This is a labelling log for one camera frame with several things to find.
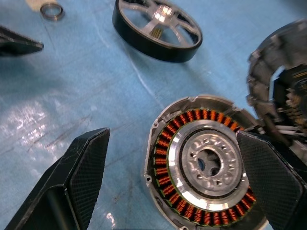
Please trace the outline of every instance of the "stator with coils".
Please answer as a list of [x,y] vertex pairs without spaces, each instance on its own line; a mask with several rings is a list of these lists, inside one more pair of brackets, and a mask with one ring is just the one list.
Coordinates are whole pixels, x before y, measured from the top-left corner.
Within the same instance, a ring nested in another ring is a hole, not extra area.
[[144,177],[155,204],[175,227],[266,225],[243,167],[238,130],[263,133],[247,111],[211,95],[174,102],[155,120]]

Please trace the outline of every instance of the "bearing ring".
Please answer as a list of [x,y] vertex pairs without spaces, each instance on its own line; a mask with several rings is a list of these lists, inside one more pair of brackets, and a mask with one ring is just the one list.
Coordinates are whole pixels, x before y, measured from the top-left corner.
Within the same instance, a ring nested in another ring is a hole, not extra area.
[[[48,10],[59,10],[59,13],[50,15],[47,13]],[[61,20],[64,16],[63,7],[55,2],[44,3],[40,8],[40,12],[44,18],[54,22]]]

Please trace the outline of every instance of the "table surface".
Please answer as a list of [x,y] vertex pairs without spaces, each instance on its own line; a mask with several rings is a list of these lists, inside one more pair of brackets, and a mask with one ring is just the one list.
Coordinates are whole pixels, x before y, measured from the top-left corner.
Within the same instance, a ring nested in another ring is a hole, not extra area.
[[245,99],[250,53],[307,15],[304,0],[173,0],[204,35],[191,61],[173,64],[125,44],[114,0],[59,0],[65,17],[56,23],[33,10],[41,2],[0,0],[0,24],[45,45],[0,60],[0,229],[72,140],[101,127],[111,137],[89,229],[173,229],[140,176],[153,121],[173,101],[204,93],[254,114]]

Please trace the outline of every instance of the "copper coil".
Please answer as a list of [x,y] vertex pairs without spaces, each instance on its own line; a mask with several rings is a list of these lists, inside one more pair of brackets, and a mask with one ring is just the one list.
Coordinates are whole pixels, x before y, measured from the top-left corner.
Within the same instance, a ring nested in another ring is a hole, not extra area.
[[172,125],[167,125],[166,129],[171,133],[171,134],[175,134],[176,133],[176,129],[172,126]]
[[231,120],[232,120],[231,117],[226,117],[224,125],[229,126]]
[[232,125],[230,126],[230,129],[234,131],[237,128],[237,126],[238,126],[238,123],[234,121]]
[[168,194],[170,194],[171,192],[173,192],[174,191],[174,186],[171,184],[171,185],[169,185],[168,187],[166,187],[165,189],[163,189],[163,193],[165,194],[165,195],[168,195]]
[[245,196],[251,201],[251,202],[255,202],[256,201],[256,197],[255,195],[251,192],[251,191],[248,191]]
[[167,168],[156,169],[156,173],[157,173],[157,175],[167,174]]
[[196,223],[200,223],[201,222],[201,210],[200,209],[196,209],[195,215],[194,215],[194,221]]
[[222,211],[221,212],[221,217],[222,217],[222,222],[225,225],[228,225],[229,224],[229,218],[228,218],[228,215],[227,215],[226,211]]
[[199,109],[194,110],[196,120],[201,119],[201,111]]
[[188,116],[188,120],[189,121],[193,121],[194,120],[194,115],[193,115],[192,111],[188,111],[187,112],[187,116]]
[[205,212],[204,223],[205,225],[211,225],[211,212]]
[[175,193],[174,195],[171,196],[171,198],[169,199],[169,202],[171,202],[171,204],[173,205],[178,201],[179,197],[180,197],[179,194]]
[[181,119],[181,121],[182,121],[183,124],[186,124],[186,123],[188,122],[188,121],[187,121],[187,118],[186,118],[186,116],[185,116],[185,114],[182,114],[182,115],[180,115],[179,117],[180,117],[180,119]]
[[160,146],[162,146],[162,147],[165,147],[165,148],[168,148],[169,141],[164,140],[164,139],[159,139],[158,145],[160,145]]
[[170,135],[167,131],[163,131],[161,133],[161,136],[163,136],[167,140],[171,140],[172,139],[172,135]]
[[241,216],[244,216],[245,211],[244,211],[243,207],[242,207],[240,204],[237,204],[237,205],[236,205],[236,210],[238,211],[238,213],[239,213]]
[[166,164],[166,159],[162,158],[155,158],[154,159],[155,164],[161,165],[161,164]]
[[215,121],[215,117],[216,117],[216,112],[215,111],[211,111],[211,120]]
[[191,219],[191,216],[192,216],[192,214],[193,214],[193,210],[194,210],[194,206],[193,206],[193,205],[189,205],[189,206],[187,207],[186,212],[184,213],[184,216],[185,216],[186,218],[188,218],[188,219]]
[[219,115],[217,116],[217,121],[221,123],[223,119],[224,119],[224,114],[219,113]]
[[204,109],[202,111],[202,116],[203,116],[203,119],[208,119],[208,111]]
[[163,177],[161,179],[158,180],[159,184],[160,185],[164,185],[164,184],[167,184],[169,183],[171,180],[169,179],[169,176],[166,176],[166,177]]
[[181,123],[180,123],[180,121],[178,121],[178,118],[175,118],[174,120],[173,120],[173,123],[174,123],[174,125],[177,127],[177,128],[180,128],[182,125],[181,125]]
[[157,148],[155,150],[155,153],[158,154],[158,155],[166,156],[167,150],[166,149],[162,149],[162,148]]
[[185,200],[181,200],[177,205],[177,210],[182,213],[183,209],[185,208],[187,202]]
[[243,199],[241,200],[241,202],[242,202],[242,204],[243,204],[243,207],[245,207],[247,210],[250,209],[251,204],[250,204],[245,198],[243,198]]
[[235,212],[232,208],[230,208],[230,209],[228,210],[228,212],[229,212],[230,217],[231,217],[231,219],[232,219],[233,221],[237,221],[237,220],[238,220],[238,218],[237,218],[237,216],[236,216],[236,212]]
[[218,213],[218,212],[213,212],[213,223],[214,223],[214,225],[216,225],[216,226],[221,225],[221,220],[220,220],[220,217],[219,217],[219,213]]

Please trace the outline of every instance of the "black rubber wheel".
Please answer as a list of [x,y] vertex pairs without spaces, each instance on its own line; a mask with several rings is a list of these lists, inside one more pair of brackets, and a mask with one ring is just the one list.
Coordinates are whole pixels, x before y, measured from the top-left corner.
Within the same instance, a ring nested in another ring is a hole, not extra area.
[[[150,22],[144,28],[138,28],[124,15],[124,8],[140,11],[149,18]],[[129,45],[162,61],[188,61],[195,55],[202,43],[201,29],[196,22],[182,9],[166,0],[116,0],[113,25]],[[174,45],[152,35],[157,26],[169,27],[180,44]],[[187,33],[191,40],[190,44],[178,26],[181,26]]]

